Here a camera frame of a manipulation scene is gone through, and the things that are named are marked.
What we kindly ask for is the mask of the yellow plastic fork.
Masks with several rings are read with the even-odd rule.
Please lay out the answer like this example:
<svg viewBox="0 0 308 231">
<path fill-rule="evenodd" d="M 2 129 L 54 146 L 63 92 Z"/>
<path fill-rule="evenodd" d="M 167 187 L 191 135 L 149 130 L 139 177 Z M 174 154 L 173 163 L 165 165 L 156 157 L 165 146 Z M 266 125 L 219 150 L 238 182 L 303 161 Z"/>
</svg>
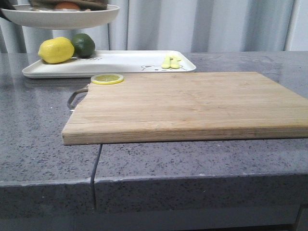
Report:
<svg viewBox="0 0 308 231">
<path fill-rule="evenodd" d="M 171 66 L 171 57 L 169 55 L 166 55 L 164 57 L 164 60 L 163 60 L 162 64 L 161 64 L 161 67 L 163 69 L 169 69 L 170 66 Z"/>
</svg>

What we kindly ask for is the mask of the lemon slice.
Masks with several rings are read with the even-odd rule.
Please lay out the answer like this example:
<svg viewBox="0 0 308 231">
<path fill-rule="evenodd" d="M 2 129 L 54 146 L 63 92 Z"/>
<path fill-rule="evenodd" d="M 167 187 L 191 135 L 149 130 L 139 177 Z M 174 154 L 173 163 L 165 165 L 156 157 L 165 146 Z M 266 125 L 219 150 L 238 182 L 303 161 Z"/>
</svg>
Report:
<svg viewBox="0 0 308 231">
<path fill-rule="evenodd" d="M 111 85 L 124 81 L 124 77 L 120 74 L 99 74 L 91 77 L 91 82 L 99 85 Z"/>
</svg>

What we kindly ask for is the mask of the yellow lemon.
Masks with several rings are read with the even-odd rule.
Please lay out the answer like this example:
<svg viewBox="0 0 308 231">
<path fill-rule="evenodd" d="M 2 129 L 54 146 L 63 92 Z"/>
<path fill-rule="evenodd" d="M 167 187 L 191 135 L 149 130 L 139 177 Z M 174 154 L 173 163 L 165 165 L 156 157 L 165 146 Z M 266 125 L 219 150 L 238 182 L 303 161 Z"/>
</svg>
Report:
<svg viewBox="0 0 308 231">
<path fill-rule="evenodd" d="M 71 41 L 65 37 L 57 37 L 41 43 L 38 55 L 50 64 L 62 63 L 69 60 L 75 52 Z"/>
</svg>

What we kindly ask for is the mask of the grey curtain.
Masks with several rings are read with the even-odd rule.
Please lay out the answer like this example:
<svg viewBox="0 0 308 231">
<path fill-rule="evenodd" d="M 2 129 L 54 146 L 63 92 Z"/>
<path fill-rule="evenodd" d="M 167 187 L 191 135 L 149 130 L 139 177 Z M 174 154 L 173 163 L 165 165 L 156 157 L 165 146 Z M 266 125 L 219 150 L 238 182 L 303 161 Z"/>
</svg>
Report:
<svg viewBox="0 0 308 231">
<path fill-rule="evenodd" d="M 98 50 L 306 51 L 305 0 L 113 0 L 106 25 L 82 29 Z"/>
</svg>

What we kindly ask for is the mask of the wooden cutting board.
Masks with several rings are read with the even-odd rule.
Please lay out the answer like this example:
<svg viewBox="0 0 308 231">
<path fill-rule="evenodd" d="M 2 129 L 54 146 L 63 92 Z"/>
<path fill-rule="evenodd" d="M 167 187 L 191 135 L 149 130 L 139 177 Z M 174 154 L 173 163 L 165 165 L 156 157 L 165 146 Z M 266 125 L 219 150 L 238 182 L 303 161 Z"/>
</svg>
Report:
<svg viewBox="0 0 308 231">
<path fill-rule="evenodd" d="M 257 72 L 129 73 L 90 83 L 65 145 L 305 138 L 308 101 Z"/>
</svg>

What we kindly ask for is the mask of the green lime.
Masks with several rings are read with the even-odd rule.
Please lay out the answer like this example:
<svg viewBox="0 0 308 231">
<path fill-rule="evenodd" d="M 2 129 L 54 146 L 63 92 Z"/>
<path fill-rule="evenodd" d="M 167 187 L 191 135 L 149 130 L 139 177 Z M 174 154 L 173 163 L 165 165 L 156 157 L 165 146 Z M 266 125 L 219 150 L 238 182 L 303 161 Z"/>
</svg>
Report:
<svg viewBox="0 0 308 231">
<path fill-rule="evenodd" d="M 89 58 L 95 51 L 95 43 L 88 34 L 75 34 L 71 42 L 75 48 L 75 55 L 79 58 Z"/>
</svg>

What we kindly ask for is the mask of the white round plate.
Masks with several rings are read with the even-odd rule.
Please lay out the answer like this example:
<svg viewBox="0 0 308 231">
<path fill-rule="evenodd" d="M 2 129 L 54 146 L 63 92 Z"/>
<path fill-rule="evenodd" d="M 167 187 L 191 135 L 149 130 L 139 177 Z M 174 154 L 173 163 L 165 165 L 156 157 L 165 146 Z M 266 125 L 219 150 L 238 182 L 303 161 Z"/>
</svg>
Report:
<svg viewBox="0 0 308 231">
<path fill-rule="evenodd" d="M 11 22 L 27 27 L 43 29 L 83 29 L 100 26 L 113 21 L 120 7 L 107 5 L 102 11 L 33 11 L 29 4 L 15 5 L 14 10 L 1 9 L 0 12 Z"/>
</svg>

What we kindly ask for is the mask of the fried egg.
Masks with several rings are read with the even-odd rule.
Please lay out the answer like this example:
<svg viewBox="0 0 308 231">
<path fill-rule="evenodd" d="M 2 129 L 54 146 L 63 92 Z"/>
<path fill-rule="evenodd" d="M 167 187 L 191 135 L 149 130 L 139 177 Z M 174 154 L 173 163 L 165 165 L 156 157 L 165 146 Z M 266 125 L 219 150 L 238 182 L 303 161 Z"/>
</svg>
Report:
<svg viewBox="0 0 308 231">
<path fill-rule="evenodd" d="M 73 2 L 63 1 L 59 2 L 54 6 L 55 10 L 64 10 L 64 11 L 80 11 L 81 8 Z"/>
</svg>

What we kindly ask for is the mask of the white bread slice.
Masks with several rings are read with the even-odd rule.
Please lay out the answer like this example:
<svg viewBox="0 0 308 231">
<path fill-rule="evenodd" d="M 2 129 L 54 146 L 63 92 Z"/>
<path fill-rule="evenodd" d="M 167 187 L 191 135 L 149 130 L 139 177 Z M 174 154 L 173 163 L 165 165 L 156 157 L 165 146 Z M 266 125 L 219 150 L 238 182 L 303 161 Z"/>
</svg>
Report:
<svg viewBox="0 0 308 231">
<path fill-rule="evenodd" d="M 54 6 L 63 1 L 76 3 L 81 10 L 99 11 L 107 9 L 107 0 L 30 0 L 29 3 L 34 8 L 54 9 Z"/>
</svg>

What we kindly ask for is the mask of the white rectangular tray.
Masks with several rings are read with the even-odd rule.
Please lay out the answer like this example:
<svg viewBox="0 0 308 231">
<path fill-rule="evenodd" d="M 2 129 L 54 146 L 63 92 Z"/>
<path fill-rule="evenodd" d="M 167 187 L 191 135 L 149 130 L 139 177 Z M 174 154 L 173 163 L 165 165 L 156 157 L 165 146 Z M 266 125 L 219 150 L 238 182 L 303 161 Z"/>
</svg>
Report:
<svg viewBox="0 0 308 231">
<path fill-rule="evenodd" d="M 162 68 L 167 55 L 178 57 L 180 67 Z M 195 69 L 196 66 L 179 51 L 96 51 L 90 58 L 72 57 L 58 64 L 38 60 L 22 73 L 28 78 L 70 78 L 101 73 L 193 72 Z"/>
</svg>

